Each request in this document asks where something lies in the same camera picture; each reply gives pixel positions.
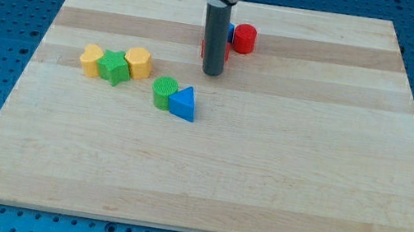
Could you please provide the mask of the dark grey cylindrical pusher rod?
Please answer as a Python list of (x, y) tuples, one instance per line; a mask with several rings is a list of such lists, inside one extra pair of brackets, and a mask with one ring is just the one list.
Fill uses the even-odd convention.
[(202, 71), (216, 77), (224, 70), (231, 7), (207, 5), (206, 12)]

